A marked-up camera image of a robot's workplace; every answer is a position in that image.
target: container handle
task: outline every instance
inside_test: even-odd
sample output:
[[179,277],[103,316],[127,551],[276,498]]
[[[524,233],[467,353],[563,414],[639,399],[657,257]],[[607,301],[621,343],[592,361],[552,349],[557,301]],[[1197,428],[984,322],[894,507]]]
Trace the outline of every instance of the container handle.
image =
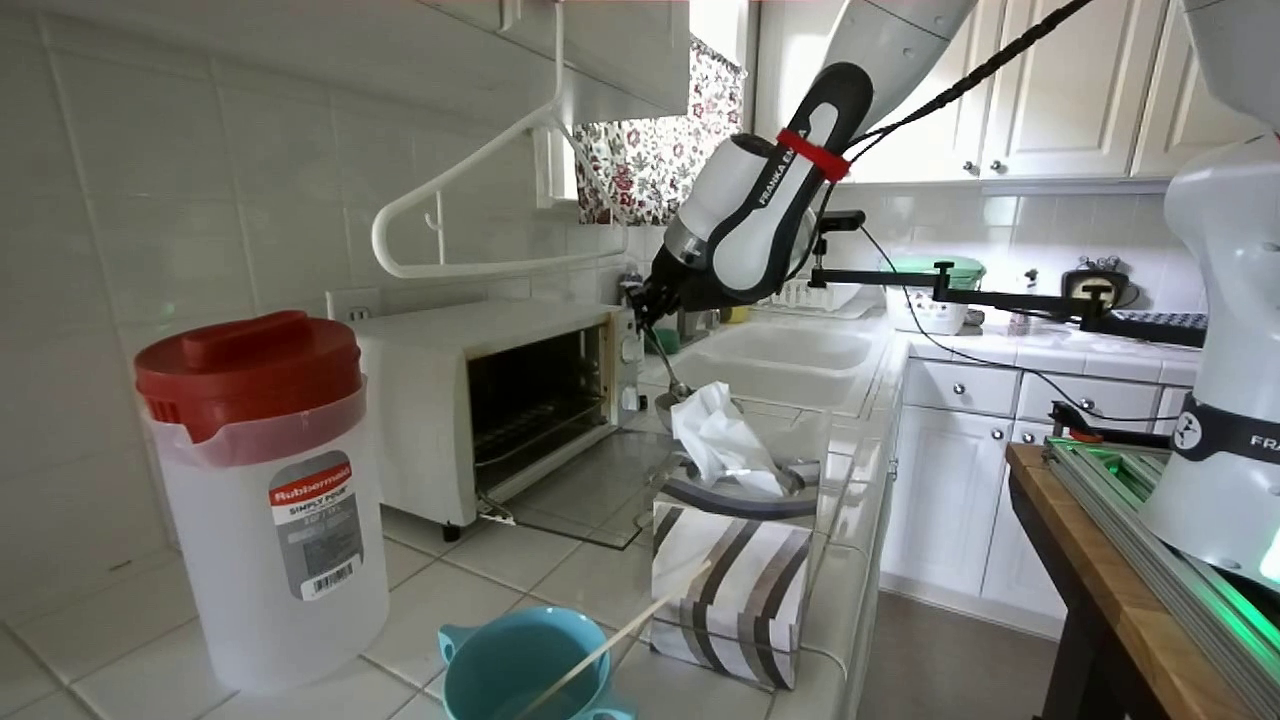
[[444,666],[454,665],[454,654],[477,634],[477,628],[462,628],[462,624],[441,624],[437,632],[437,650],[444,658]]

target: oven window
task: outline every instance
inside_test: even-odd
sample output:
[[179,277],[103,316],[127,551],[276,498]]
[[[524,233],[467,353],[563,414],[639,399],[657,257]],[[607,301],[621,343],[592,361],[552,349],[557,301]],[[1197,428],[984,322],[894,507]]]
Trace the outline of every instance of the oven window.
[[552,334],[467,365],[477,472],[501,481],[503,462],[528,462],[604,423],[592,334]]

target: grab bar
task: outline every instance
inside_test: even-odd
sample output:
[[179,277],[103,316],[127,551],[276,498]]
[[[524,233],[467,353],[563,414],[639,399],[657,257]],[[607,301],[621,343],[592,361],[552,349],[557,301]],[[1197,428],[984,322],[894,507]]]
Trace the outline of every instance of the grab bar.
[[[549,117],[561,117],[563,104],[563,5],[557,5],[557,89],[552,98],[533,108],[528,117],[520,117],[513,127],[496,131],[490,144],[480,144],[471,155],[457,161],[454,166],[444,166],[441,177],[431,177],[427,185],[397,196],[394,203],[385,203],[371,215],[371,257],[389,277],[399,280],[462,280],[462,277],[516,277],[516,273],[541,273],[541,268],[568,268],[568,265],[589,265],[589,261],[604,261],[617,257],[621,249],[604,249],[604,251],[568,251],[568,257],[546,257],[546,261],[510,261],[510,265],[448,265],[448,238],[444,238],[444,188],[465,177],[467,166],[477,166],[480,161],[490,161],[496,148],[503,148],[510,138],[524,137],[528,127],[541,127]],[[424,200],[431,200],[431,206],[424,206],[424,228],[437,235],[437,265],[403,265],[394,257],[389,249],[389,223],[411,206],[421,206]]]

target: black cable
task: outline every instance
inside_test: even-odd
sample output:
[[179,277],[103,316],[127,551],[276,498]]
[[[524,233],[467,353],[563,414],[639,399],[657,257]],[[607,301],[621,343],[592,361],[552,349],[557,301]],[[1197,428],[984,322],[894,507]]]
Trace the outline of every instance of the black cable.
[[[867,245],[882,251],[882,261],[887,265],[887,273],[898,273],[894,257],[887,257],[885,245],[872,235],[872,228],[861,228],[861,233],[863,233]],[[1007,372],[1042,374],[1070,408],[1078,408],[1080,414],[1094,414],[1094,421],[1122,421],[1122,423],[1175,421],[1175,414],[1104,414],[1104,412],[1080,405],[1073,393],[1065,393],[1065,389],[1061,389],[1047,372],[1042,372],[1042,369],[1002,365],[1002,361],[989,361],[989,355],[972,355],[972,353],[947,349],[947,343],[939,343],[933,333],[926,333],[926,322],[921,322],[921,316],[917,316],[917,302],[911,302],[911,289],[898,289],[898,292],[906,292],[906,302],[908,302],[908,316],[911,316],[917,333],[921,333],[933,349],[939,349],[939,353],[947,353],[947,355],[955,355],[955,361],[963,361],[963,365],[1007,369]]]

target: cable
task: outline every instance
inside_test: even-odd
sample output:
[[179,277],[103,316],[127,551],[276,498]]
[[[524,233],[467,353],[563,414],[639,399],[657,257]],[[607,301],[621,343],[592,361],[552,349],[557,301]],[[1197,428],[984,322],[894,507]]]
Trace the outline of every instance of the cable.
[[1065,22],[1070,17],[1078,17],[1089,0],[1073,0],[1057,10],[1047,10],[1042,22],[1032,22],[1029,33],[1019,33],[1016,40],[1007,40],[996,55],[989,55],[984,62],[976,62],[972,72],[963,72],[955,82],[947,82],[943,92],[937,92],[928,104],[921,104],[917,110],[908,110],[898,122],[882,122],[867,127],[861,137],[851,137],[851,144],[867,138],[863,148],[858,148],[851,161],[867,155],[885,137],[947,108],[951,98],[959,98],[963,92],[972,92],[979,80],[996,77],[1007,60],[1016,60],[1019,53],[1029,53],[1032,44],[1042,44],[1047,33],[1057,33],[1057,22]]
[[[867,245],[882,251],[882,261],[887,265],[887,273],[898,273],[894,257],[887,257],[885,245],[872,235],[872,228],[861,228],[861,233],[863,233]],[[921,316],[917,316],[917,302],[911,302],[911,289],[898,289],[898,292],[906,292],[906,302],[908,302],[908,316],[911,316],[917,333],[921,333],[933,349],[939,349],[939,353],[947,353],[947,355],[955,355],[955,361],[963,361],[963,365],[1007,369],[1007,372],[1042,374],[1070,408],[1078,408],[1080,414],[1094,414],[1094,421],[1122,421],[1122,423],[1137,423],[1137,421],[1175,421],[1175,414],[1104,414],[1104,412],[1080,405],[1073,393],[1065,393],[1065,389],[1061,389],[1047,372],[1042,372],[1042,369],[1002,365],[1002,361],[972,355],[972,353],[959,353],[959,349],[951,349],[951,343],[939,343],[933,333],[926,333],[926,322],[921,322]]]

